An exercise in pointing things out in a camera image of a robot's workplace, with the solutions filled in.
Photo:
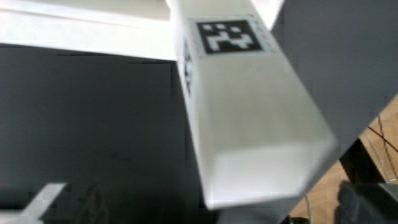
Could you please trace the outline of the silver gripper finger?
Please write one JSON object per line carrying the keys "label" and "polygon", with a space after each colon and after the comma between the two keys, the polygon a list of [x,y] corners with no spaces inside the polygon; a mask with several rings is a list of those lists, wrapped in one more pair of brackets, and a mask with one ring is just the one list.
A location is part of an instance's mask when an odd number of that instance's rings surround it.
{"label": "silver gripper finger", "polygon": [[21,210],[0,209],[0,224],[44,224],[40,217],[65,186],[65,183],[47,183]]}

